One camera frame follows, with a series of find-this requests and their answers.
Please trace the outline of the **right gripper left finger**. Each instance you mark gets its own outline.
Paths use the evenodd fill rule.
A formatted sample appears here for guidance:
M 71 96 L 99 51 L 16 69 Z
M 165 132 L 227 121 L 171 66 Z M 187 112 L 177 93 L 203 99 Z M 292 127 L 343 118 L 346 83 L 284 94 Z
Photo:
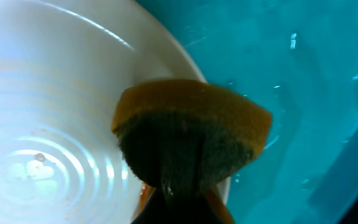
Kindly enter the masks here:
M 131 224 L 171 224 L 173 223 L 172 203 L 167 200 L 162 189 L 155 189 L 142 211 Z

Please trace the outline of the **green yellow sponge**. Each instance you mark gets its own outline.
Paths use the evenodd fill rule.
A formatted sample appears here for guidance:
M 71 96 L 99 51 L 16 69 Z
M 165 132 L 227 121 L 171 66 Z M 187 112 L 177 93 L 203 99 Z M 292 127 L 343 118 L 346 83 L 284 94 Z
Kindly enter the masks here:
M 223 223 L 233 217 L 214 187 L 257 159 L 273 116 L 246 97 L 198 80 L 158 80 L 126 89 L 111 122 L 124 160 L 145 185 L 175 198 L 205 194 Z

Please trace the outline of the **white plate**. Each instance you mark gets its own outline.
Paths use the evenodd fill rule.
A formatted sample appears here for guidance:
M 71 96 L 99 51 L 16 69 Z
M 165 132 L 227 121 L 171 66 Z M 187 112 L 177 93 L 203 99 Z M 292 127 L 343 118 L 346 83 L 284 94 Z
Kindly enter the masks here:
M 134 1 L 0 1 L 0 223 L 130 223 L 142 184 L 112 114 L 174 78 L 204 80 Z

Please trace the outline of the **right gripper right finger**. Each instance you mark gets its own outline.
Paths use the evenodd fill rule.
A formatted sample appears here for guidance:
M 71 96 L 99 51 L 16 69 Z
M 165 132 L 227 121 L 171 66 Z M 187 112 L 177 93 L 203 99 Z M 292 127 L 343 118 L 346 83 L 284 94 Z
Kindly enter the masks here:
M 223 224 L 205 194 L 180 195 L 175 198 L 175 223 Z

